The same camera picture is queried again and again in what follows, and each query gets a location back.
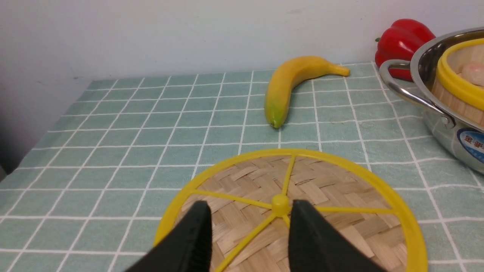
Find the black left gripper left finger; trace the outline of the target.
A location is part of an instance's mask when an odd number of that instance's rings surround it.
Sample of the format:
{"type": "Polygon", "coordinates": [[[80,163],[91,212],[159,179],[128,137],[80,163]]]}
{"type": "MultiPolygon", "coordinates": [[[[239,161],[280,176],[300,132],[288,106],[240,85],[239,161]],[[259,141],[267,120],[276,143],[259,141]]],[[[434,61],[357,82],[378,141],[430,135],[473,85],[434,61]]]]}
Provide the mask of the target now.
{"type": "Polygon", "coordinates": [[[127,272],[209,272],[212,218],[206,201],[197,200],[180,222],[127,272]]]}

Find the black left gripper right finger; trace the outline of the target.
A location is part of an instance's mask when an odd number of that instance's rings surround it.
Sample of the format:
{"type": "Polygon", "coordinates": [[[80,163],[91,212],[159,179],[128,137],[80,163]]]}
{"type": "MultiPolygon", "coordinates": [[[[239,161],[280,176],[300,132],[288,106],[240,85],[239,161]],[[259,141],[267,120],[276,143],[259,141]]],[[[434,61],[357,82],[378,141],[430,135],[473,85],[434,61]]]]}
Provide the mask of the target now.
{"type": "Polygon", "coordinates": [[[384,272],[307,200],[294,200],[289,225],[291,272],[384,272]]]}

